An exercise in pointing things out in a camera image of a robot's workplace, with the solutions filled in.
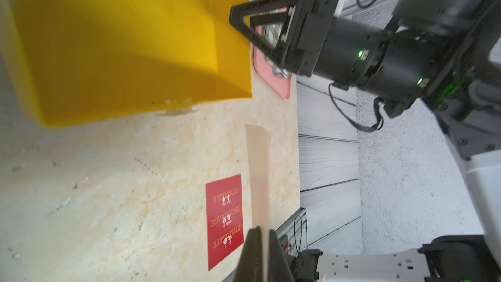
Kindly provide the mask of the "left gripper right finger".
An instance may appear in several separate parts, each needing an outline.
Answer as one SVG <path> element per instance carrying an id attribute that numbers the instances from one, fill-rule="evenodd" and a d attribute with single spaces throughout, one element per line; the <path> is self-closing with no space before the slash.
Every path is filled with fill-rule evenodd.
<path id="1" fill-rule="evenodd" d="M 290 265 L 274 230 L 269 230 L 268 282 L 294 282 Z"/>

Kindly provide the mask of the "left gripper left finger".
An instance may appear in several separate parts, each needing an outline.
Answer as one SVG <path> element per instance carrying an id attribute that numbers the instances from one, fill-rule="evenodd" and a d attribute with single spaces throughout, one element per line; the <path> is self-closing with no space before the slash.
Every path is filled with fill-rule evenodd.
<path id="1" fill-rule="evenodd" d="M 262 231 L 257 227 L 247 233 L 235 270 L 234 282 L 262 282 L 263 278 Z"/>

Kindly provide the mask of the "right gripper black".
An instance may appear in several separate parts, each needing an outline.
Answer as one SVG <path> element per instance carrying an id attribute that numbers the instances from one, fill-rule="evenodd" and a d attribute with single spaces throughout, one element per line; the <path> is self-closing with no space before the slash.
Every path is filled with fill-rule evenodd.
<path id="1" fill-rule="evenodd" d="M 229 22 L 274 64 L 288 72 L 310 77 L 339 1 L 254 0 L 231 7 Z M 289 21 L 289 15 L 277 9 L 286 7 L 294 8 L 286 42 L 272 44 L 264 32 L 259 34 L 257 28 L 275 24 L 284 26 Z"/>

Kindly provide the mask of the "red postcard english text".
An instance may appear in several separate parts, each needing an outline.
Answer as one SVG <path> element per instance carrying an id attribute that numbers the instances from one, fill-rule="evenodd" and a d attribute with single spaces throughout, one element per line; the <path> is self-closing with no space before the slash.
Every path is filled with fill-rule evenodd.
<path id="1" fill-rule="evenodd" d="M 244 243 L 241 175 L 206 184 L 207 258 L 212 270 Z"/>

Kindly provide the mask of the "yellow bottom drawer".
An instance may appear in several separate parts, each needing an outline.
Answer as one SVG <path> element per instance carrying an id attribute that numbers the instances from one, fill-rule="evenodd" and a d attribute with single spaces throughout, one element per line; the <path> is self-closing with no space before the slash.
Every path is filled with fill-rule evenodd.
<path id="1" fill-rule="evenodd" d="M 1 0 L 1 55 L 23 111 L 47 127 L 250 99 L 246 0 Z"/>

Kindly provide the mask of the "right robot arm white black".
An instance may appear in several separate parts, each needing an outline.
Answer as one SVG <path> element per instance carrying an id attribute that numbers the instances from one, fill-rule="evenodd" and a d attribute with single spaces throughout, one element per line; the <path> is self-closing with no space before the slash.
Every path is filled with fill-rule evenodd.
<path id="1" fill-rule="evenodd" d="M 499 281 L 500 0 L 399 0 L 387 26 L 335 15 L 340 0 L 255 0 L 229 22 L 280 68 L 375 96 L 373 133 L 421 99 L 461 170 L 483 235 L 441 236 L 417 249 L 287 255 L 275 231 L 252 228 L 235 281 Z"/>

